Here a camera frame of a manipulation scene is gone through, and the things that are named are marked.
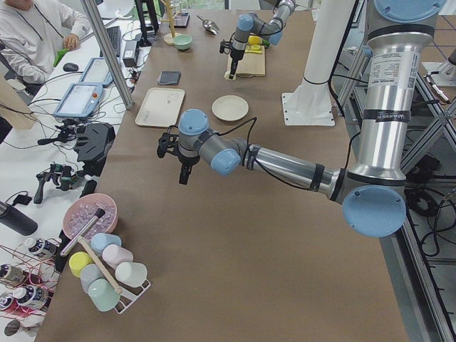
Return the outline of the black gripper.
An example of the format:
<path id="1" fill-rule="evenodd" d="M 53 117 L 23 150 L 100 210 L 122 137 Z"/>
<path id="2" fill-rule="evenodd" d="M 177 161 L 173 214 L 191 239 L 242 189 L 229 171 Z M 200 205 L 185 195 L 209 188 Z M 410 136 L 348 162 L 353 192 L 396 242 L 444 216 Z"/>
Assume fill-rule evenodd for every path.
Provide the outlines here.
<path id="1" fill-rule="evenodd" d="M 157 156 L 163 158 L 166 153 L 174 155 L 181 163 L 179 183 L 186 185 L 191 175 L 192 166 L 200 161 L 199 155 L 188 157 L 179 149 L 179 135 L 163 133 L 158 140 Z"/>
<path id="2" fill-rule="evenodd" d="M 227 53 L 227 51 L 229 51 L 229 55 L 232 59 L 229 70 L 229 78 L 235 79 L 238 61 L 242 60 L 244 57 L 244 42 L 240 42 L 234 38 L 230 41 L 222 40 L 220 42 L 219 52 Z"/>

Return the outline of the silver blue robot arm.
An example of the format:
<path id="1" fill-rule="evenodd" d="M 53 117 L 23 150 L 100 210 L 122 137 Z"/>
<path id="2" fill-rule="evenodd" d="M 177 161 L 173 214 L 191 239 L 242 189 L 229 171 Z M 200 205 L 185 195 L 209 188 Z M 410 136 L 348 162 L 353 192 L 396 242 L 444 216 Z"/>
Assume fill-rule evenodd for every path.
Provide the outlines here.
<path id="1" fill-rule="evenodd" d="M 241 14 L 237 21 L 237 26 L 232 37 L 222 40 L 219 47 L 220 53 L 229 51 L 232 59 L 230 69 L 225 73 L 225 78 L 234 80 L 236 78 L 238 63 L 243 59 L 248 39 L 251 35 L 256 35 L 265 39 L 272 45 L 277 45 L 282 37 L 282 31 L 286 26 L 286 21 L 293 14 L 296 2 L 292 0 L 276 1 L 276 9 L 269 22 L 263 21 L 255 13 Z"/>
<path id="2" fill-rule="evenodd" d="M 295 1 L 267 1 L 274 6 L 269 21 L 257 14 L 239 15 L 232 37 L 220 44 L 234 59 L 228 79 L 234 80 L 238 62 L 244 57 L 248 38 L 255 34 L 276 45 L 286 21 L 296 9 Z M 366 34 L 372 56 L 367 99 L 361 123 L 356 163 L 330 170 L 324 165 L 250 144 L 241 138 L 224 139 L 209 127 L 207 115 L 198 109 L 180 116 L 178 134 L 170 126 L 158 140 L 157 156 L 174 155 L 181 162 L 180 184 L 187 184 L 200 158 L 222 176 L 238 165 L 262 170 L 286 185 L 320 192 L 342 204 L 348 225 L 369 237 L 385 237 L 398 231 L 406 218 L 405 175 L 400 168 L 421 53 L 434 38 L 437 15 L 446 1 L 367 1 Z M 327 83 L 331 82 L 338 52 L 343 47 L 357 8 L 355 1 L 322 2 L 302 84 L 293 93 L 283 93 L 291 123 L 286 125 L 329 125 L 332 120 Z"/>

